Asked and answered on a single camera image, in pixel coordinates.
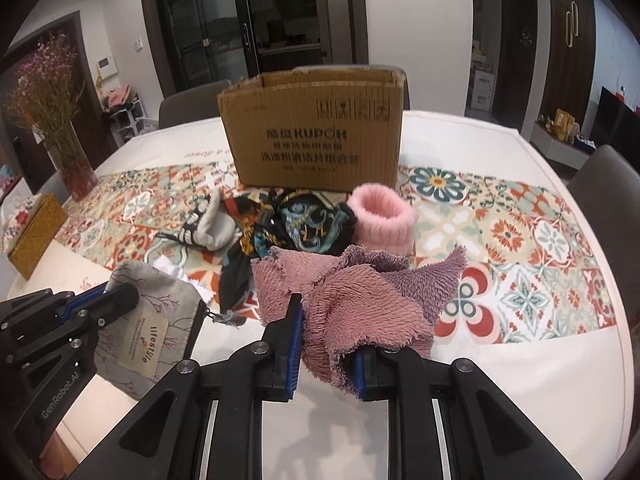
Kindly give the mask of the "grey floral fabric pouch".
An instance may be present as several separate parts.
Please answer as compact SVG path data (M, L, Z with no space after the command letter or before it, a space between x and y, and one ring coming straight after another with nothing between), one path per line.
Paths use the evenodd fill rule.
M134 400L140 400L182 360L189 359L205 321L241 326L246 318L232 311L209 309L202 292L179 278L142 261L125 261L112 273L105 289L134 286L134 310L99 332L96 372Z

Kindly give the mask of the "pink purple fuzzy towel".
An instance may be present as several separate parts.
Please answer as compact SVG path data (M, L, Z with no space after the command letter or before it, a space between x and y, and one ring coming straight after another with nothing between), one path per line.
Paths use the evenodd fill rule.
M356 245L339 256L271 247L252 262L262 322L284 318L299 296L303 362L315 378L345 392L355 390L349 367L360 347L408 347L430 357L437 320L465 267L461 246L420 268L386 250Z

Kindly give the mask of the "small white cloth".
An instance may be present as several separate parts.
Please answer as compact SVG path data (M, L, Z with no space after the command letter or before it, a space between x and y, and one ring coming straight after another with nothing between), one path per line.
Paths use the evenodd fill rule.
M201 300L203 300L208 306L212 303L214 294L207 288L201 286L198 280L189 278L183 268L178 266L178 264L173 263L168 257L164 255L157 257L152 262L152 267L168 274L175 280L191 284L201 296Z

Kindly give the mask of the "dark patterned silk scarf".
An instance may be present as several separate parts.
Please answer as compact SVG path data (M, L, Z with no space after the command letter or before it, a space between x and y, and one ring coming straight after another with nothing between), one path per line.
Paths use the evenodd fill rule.
M224 201L240 229L222 265L218 302L231 311L250 289L250 262L279 247L311 254L339 256L352 244L357 217L344 202L332 203L319 192L273 188L257 200L236 196Z

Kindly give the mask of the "black white patterned pouch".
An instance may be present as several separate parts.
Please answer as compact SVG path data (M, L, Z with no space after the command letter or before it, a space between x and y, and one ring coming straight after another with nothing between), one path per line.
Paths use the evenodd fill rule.
M224 206L221 192L214 191L198 202L177 232L158 232L156 237L216 252L232 241L235 230L236 224Z

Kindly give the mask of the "pink fluffy wristband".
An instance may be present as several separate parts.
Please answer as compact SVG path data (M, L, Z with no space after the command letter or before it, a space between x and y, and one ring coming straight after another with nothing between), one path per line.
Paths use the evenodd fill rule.
M416 212L392 188L365 183L352 190L347 205L356 216L355 244L408 256L414 243Z

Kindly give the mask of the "woven yellow tissue box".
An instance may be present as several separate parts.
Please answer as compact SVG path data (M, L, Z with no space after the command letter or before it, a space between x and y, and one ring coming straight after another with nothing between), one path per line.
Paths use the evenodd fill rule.
M38 194L18 206L4 231L4 248L9 262L22 278L32 277L66 220L65 210L52 193Z

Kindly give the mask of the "patterned white tablecloth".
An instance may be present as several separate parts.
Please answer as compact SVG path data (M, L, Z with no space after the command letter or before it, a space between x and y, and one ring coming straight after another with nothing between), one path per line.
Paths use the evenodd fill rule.
M98 173L100 187L70 207L12 295L80 292L122 260L159 256L217 285L218 256L193 258L155 233L206 177L239 192L219 119L140 136ZM516 131L420 110L402 121L397 187L416 211L416 264L457 245L468 255L434 357L477 362L582 477L604 478L629 439L634 359L611 267L570 192Z

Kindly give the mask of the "white shoe rack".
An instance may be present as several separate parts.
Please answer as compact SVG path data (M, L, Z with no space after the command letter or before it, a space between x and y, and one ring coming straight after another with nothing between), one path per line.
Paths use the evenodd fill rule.
M129 84L106 92L101 103L118 148L158 129L158 121L146 114L140 96Z

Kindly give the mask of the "brown cardboard box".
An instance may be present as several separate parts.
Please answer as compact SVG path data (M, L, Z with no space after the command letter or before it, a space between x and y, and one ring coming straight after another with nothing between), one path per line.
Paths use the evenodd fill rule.
M396 182L404 77L272 72L217 96L235 170L254 188L350 192Z

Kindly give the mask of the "glass vase with dried flowers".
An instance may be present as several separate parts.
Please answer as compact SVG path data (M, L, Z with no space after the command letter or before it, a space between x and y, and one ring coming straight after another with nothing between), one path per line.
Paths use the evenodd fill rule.
M70 197L85 198L98 183L73 125L84 87L74 81L77 51L64 32L40 41L17 67L17 83L4 109L10 121L37 133L51 156Z

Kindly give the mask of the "grey dining chair left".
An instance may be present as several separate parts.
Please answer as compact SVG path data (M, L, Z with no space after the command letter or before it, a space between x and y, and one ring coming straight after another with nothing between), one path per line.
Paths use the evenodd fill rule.
M217 96L230 86L231 82L223 79L168 96L160 103L158 126L166 129L219 117Z

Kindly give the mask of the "low white tv cabinet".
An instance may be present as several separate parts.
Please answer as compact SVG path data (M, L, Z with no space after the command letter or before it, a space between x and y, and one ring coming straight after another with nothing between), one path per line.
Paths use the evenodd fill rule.
M556 140L554 136L538 124L533 126L529 142L545 159L574 170L582 168L589 158L588 154L578 150L578 148L574 148L572 144Z

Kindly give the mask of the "grey dining chair right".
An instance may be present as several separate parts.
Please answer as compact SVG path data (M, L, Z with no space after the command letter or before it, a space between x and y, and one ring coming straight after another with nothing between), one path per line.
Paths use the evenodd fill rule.
M610 263L620 288L639 277L639 174L603 145L567 185Z

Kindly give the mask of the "black glass sliding door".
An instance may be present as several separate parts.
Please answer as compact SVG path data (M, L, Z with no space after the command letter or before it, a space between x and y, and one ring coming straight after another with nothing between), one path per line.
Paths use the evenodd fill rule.
M305 65L369 61L366 0L142 0L164 96Z

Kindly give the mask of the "black television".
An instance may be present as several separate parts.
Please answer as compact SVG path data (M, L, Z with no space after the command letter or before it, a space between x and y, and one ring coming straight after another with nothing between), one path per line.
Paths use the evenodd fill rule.
M611 91L601 89L590 140L597 145L611 145L627 162L639 169L640 118Z

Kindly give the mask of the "dark wooden door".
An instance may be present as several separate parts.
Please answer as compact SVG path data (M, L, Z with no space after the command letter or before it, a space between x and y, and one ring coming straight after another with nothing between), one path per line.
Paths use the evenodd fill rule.
M522 130L536 58L537 0L501 0L500 55L492 114Z

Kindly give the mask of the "wall intercom panel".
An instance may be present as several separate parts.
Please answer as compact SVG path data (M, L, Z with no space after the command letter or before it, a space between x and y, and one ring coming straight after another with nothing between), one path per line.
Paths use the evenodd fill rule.
M115 59L111 55L100 58L96 66L98 66L98 73L102 79L108 79L118 74Z

